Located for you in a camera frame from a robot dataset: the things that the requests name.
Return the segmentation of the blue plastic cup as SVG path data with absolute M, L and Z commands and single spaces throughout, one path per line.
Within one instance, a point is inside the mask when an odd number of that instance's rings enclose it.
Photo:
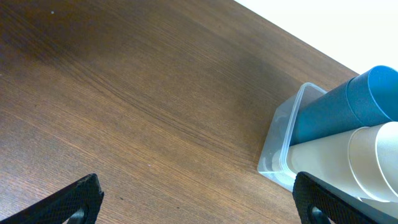
M 348 101 L 349 84 L 341 84 L 298 111 L 292 146 L 364 126 Z
M 364 126 L 397 121 L 397 71 L 384 65 L 371 68 L 349 82 L 347 97 Z

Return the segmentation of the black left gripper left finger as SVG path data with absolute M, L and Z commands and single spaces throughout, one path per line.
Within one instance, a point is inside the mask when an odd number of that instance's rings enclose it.
M 88 174 L 1 223 L 94 224 L 103 198 L 98 176 Z

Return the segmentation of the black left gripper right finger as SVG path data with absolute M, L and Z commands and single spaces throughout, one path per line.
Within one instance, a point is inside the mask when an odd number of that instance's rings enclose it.
M 292 195 L 302 224 L 397 224 L 396 218 L 360 202 L 308 172 L 297 174 Z

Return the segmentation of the beige plastic cup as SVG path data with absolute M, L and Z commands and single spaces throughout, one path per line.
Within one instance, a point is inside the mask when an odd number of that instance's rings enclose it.
M 349 169 L 354 186 L 347 192 L 359 198 L 397 202 L 397 123 L 360 127 L 348 143 Z
M 358 129 L 289 147 L 287 165 L 294 173 L 308 172 L 322 181 L 359 198 L 369 198 L 351 168 L 349 145 Z

